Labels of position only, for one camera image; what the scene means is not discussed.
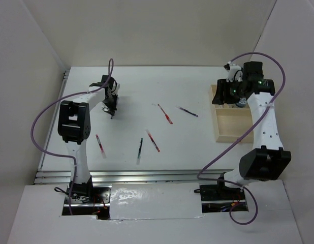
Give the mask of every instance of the red pen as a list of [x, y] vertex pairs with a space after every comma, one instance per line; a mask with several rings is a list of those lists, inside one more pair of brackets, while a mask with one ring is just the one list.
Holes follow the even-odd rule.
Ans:
[[167, 113], [165, 113], [165, 111], [163, 110], [163, 108], [161, 107], [160, 104], [158, 104], [159, 108], [162, 110], [162, 112], [164, 113], [166, 119], [168, 120], [168, 122], [172, 125], [173, 122], [171, 121], [171, 119], [169, 118], [169, 116], [167, 115]]
[[100, 141], [98, 135], [96, 135], [96, 139], [97, 139], [98, 145], [100, 146], [101, 152], [104, 153], [104, 149], [103, 149], [103, 146], [101, 144], [101, 141]]
[[149, 138], [151, 139], [151, 142], [153, 143], [153, 145], [154, 145], [155, 148], [157, 149], [157, 151], [160, 152], [160, 150], [159, 150], [157, 144], [155, 143], [155, 141], [153, 140], [153, 138], [152, 138], [152, 136], [151, 136], [151, 133], [150, 133], [148, 130], [146, 130], [146, 132], [147, 132]]

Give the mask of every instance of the white surface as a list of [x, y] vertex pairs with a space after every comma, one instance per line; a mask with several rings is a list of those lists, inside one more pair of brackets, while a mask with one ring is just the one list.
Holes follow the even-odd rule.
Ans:
[[[279, 134], [292, 153], [285, 184], [305, 244], [314, 243], [314, 0], [278, 0], [256, 51], [276, 58], [284, 67], [286, 87], [275, 102]], [[278, 68], [264, 58], [265, 78], [277, 89]]]
[[275, 0], [24, 0], [64, 63], [220, 66], [252, 51]]
[[[250, 186], [259, 203], [259, 215], [248, 226], [234, 224], [227, 212], [208, 213], [186, 220], [99, 221], [95, 216], [60, 216], [64, 195], [54, 186], [27, 186], [8, 243], [241, 243], [301, 244], [297, 226], [281, 181]], [[239, 221], [253, 215], [234, 213]]]
[[7, 244], [24, 186], [0, 187], [0, 244]]
[[202, 217], [198, 183], [114, 184], [112, 220], [193, 219]]
[[[57, 97], [62, 72], [19, 1], [0, 1], [0, 244], [7, 243], [25, 184], [34, 180], [40, 152], [29, 130]], [[52, 113], [39, 121], [44, 143]]]
[[51, 43], [49, 42], [49, 40], [47, 39], [47, 37], [43, 33], [43, 31], [42, 31], [41, 27], [39, 26], [39, 24], [34, 19], [34, 16], [29, 11], [29, 9], [26, 6], [25, 2], [23, 0], [17, 0], [17, 1], [22, 6], [24, 12], [28, 15], [29, 20], [33, 23], [33, 30], [37, 31], [37, 33], [41, 35], [42, 43], [45, 44], [46, 47], [49, 49], [49, 51], [51, 52], [51, 54], [52, 54], [53, 58], [55, 59], [56, 63], [59, 65], [60, 70], [63, 71], [63, 72], [66, 71], [67, 70], [66, 65], [62, 62], [61, 58], [58, 56], [58, 54], [56, 53], [56, 51], [52, 47]]
[[[106, 67], [72, 67], [64, 95], [87, 90], [107, 74]], [[201, 169], [229, 144], [216, 143], [208, 91], [222, 67], [115, 67], [113, 77], [120, 84], [115, 117], [97, 105], [90, 113], [91, 133], [87, 140], [89, 170], [181, 170]], [[163, 107], [169, 124], [157, 106]], [[187, 114], [176, 106], [196, 113]], [[48, 150], [66, 154], [55, 121]], [[161, 152], [157, 152], [145, 129], [149, 129]], [[100, 137], [107, 158], [102, 157], [95, 134]], [[137, 155], [143, 138], [140, 164]], [[252, 144], [240, 144], [211, 169], [233, 169]], [[46, 155], [43, 171], [70, 171], [68, 159]]]

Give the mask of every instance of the metal frame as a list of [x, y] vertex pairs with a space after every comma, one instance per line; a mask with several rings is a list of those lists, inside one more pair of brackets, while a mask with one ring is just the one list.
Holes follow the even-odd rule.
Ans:
[[[198, 180], [198, 170], [174, 171], [92, 171], [92, 182], [95, 187], [106, 187], [111, 184], [157, 183], [157, 182], [206, 182]], [[204, 174], [209, 178], [217, 179], [227, 170], [207, 170]], [[34, 184], [68, 184], [70, 172], [45, 172], [36, 174]]]

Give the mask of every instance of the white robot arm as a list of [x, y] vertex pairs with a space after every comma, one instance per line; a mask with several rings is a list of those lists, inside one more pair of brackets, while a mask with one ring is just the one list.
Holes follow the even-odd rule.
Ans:
[[[92, 93], [105, 83], [107, 77], [107, 75], [103, 75], [101, 82], [90, 85], [87, 94], [81, 95], [73, 101], [62, 101], [60, 104], [58, 133], [66, 143], [68, 154], [77, 160], [77, 175], [72, 192], [82, 197], [90, 198], [92, 192], [92, 181], [86, 155], [86, 143], [90, 135], [89, 113], [100, 102], [103, 103], [102, 110], [112, 117], [116, 111], [117, 93], [120, 85], [112, 77], [107, 87]], [[72, 164], [70, 181], [72, 182], [74, 167], [73, 160], [70, 160]]]
[[[244, 69], [237, 65], [229, 66], [227, 79], [218, 80], [217, 92], [213, 104], [233, 104], [242, 107], [247, 103], [252, 114], [253, 124], [269, 111], [254, 129], [253, 149], [244, 155], [239, 167], [224, 174], [224, 179], [241, 185], [259, 180], [278, 179], [291, 160], [289, 151], [285, 151], [280, 140], [274, 104], [269, 104], [275, 94], [272, 80], [264, 79], [261, 62], [247, 62]], [[226, 187], [237, 188], [226, 182]]]

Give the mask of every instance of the white table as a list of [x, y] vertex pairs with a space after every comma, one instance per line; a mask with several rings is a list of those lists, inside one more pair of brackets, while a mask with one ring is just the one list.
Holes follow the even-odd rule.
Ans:
[[[106, 67], [72, 67], [64, 95], [85, 91], [107, 74]], [[198, 170], [215, 158], [226, 143], [214, 140], [208, 91], [211, 84], [227, 76], [223, 67], [115, 67], [113, 77], [120, 84], [119, 104], [114, 119], [96, 106], [90, 113], [91, 135], [87, 142], [90, 171]], [[168, 113], [169, 124], [157, 104]], [[176, 108], [182, 106], [194, 117]], [[157, 152], [145, 129], [149, 129], [161, 152]], [[98, 134], [107, 158], [95, 138]], [[143, 138], [140, 164], [137, 154]], [[49, 151], [66, 154], [54, 122]], [[252, 149], [237, 145], [210, 169], [233, 169]], [[68, 159], [46, 155], [40, 171], [69, 171]]]
[[[256, 182], [249, 186], [258, 201], [259, 215], [248, 226], [235, 224], [227, 212], [207, 213], [201, 218], [140, 221], [101, 221], [95, 216], [61, 216], [64, 195], [53, 188], [50, 185], [25, 187], [9, 244], [302, 244], [281, 180]], [[238, 221], [247, 221], [254, 214], [253, 202], [249, 195], [246, 197], [250, 212], [233, 213]], [[174, 204], [177, 206], [180, 202], [174, 198]]]

